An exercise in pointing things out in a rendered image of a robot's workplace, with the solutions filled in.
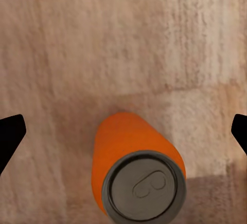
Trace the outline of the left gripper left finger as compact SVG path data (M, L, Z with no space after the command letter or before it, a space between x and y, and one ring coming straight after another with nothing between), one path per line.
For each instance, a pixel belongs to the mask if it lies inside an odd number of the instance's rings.
M0 120L0 175L26 134L23 115Z

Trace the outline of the can of soda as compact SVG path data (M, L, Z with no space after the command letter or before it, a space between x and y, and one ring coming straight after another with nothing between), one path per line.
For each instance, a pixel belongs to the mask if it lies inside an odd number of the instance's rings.
M91 184L114 224L170 224L186 199L186 170L175 146L141 116L110 115L96 131Z

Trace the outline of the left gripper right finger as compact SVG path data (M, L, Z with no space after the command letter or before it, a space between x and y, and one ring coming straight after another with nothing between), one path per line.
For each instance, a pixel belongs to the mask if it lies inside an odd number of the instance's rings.
M247 154L247 116L236 114L231 132Z

